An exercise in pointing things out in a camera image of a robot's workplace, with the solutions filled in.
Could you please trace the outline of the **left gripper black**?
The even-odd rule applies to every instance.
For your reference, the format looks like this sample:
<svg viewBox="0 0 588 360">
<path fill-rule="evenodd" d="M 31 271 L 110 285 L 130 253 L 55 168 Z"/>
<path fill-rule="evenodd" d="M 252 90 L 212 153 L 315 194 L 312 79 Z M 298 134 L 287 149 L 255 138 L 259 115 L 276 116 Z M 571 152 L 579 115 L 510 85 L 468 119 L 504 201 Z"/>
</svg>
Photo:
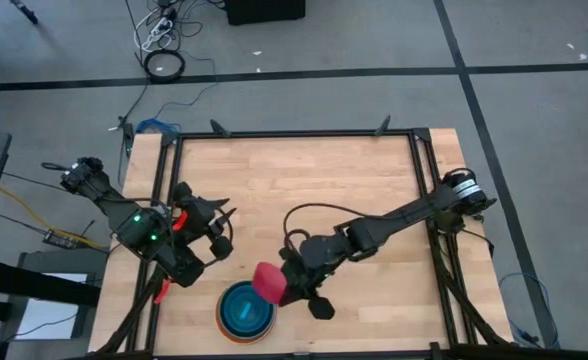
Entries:
<svg viewBox="0 0 588 360">
<path fill-rule="evenodd" d="M 230 221 L 236 211 L 224 211 L 222 207 L 229 198 L 206 200 L 202 197 L 185 196 L 177 201 L 181 214 L 177 219 L 177 232 L 184 236 L 218 236 L 223 233 L 223 225 Z"/>
</svg>

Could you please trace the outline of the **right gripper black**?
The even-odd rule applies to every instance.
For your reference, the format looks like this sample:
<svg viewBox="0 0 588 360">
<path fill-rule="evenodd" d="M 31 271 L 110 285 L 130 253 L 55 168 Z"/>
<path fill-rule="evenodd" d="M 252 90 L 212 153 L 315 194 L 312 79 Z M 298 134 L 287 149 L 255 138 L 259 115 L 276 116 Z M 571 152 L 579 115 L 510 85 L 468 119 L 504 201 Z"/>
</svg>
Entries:
<svg viewBox="0 0 588 360">
<path fill-rule="evenodd" d="M 327 267 L 306 268 L 298 258 L 287 259 L 281 266 L 281 272 L 285 276 L 286 286 L 278 302 L 279 307 L 317 297 L 317 288 L 330 274 Z"/>
</svg>

